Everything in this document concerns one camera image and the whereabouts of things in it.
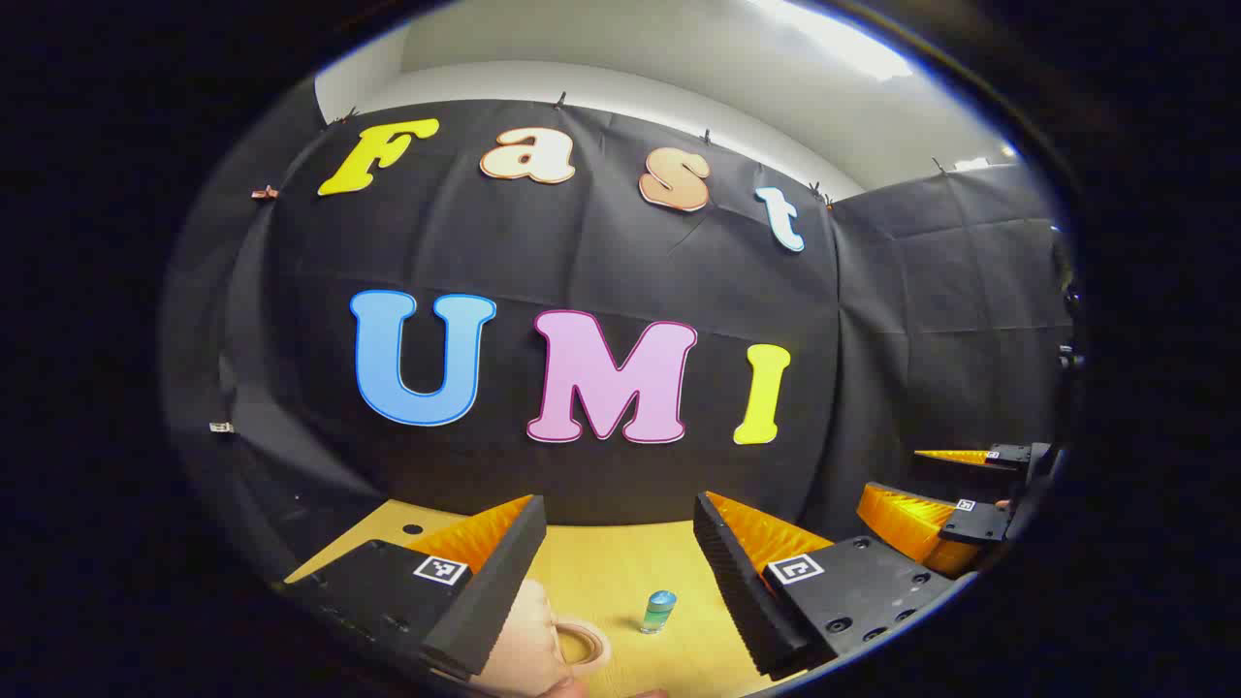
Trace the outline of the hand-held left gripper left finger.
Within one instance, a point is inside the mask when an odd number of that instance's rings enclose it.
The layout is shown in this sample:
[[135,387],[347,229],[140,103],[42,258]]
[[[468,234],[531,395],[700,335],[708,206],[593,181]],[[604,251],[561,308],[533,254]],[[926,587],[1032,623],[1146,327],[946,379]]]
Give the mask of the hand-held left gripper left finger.
[[479,674],[547,530],[542,496],[460,517],[387,501],[282,591],[345,645],[410,676]]

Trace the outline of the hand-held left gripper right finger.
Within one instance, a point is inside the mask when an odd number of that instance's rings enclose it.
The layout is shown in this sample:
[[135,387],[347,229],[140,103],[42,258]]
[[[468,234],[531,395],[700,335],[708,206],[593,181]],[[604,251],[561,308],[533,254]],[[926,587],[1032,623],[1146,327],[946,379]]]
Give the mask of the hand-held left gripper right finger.
[[831,543],[714,492],[694,535],[756,669],[784,681],[869,650],[956,582],[874,537]]

